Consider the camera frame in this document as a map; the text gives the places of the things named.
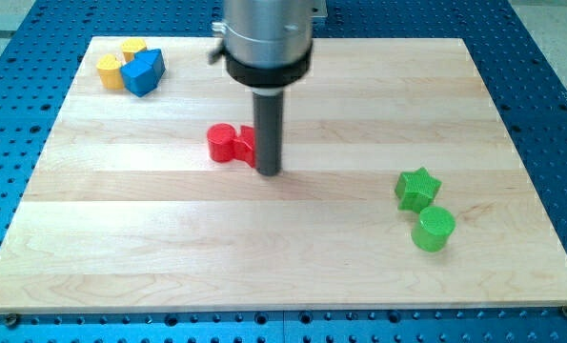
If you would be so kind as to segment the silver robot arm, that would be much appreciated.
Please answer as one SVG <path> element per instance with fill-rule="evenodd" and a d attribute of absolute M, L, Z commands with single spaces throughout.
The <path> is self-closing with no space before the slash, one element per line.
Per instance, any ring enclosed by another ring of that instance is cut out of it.
<path fill-rule="evenodd" d="M 225 60 L 228 75 L 253 93 L 254 158 L 264 176 L 281 171 L 284 90 L 309 71 L 313 3 L 305 0 L 225 0 L 212 24 L 220 39 L 208 63 Z"/>

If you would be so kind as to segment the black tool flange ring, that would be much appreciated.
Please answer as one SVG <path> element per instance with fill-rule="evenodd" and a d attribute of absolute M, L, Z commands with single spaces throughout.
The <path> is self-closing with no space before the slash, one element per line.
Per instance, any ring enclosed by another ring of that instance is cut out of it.
<path fill-rule="evenodd" d="M 225 50 L 225 65 L 230 77 L 236 82 L 257 89 L 280 89 L 302 79 L 308 72 L 313 53 L 313 41 L 308 50 L 292 64 L 273 69 L 251 67 L 241 63 Z"/>

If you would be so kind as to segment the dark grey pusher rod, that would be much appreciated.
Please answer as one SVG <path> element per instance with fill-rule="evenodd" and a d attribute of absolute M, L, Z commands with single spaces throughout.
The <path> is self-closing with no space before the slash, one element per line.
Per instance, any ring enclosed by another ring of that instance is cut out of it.
<path fill-rule="evenodd" d="M 253 94 L 254 161 L 264 176 L 281 170 L 284 92 Z"/>

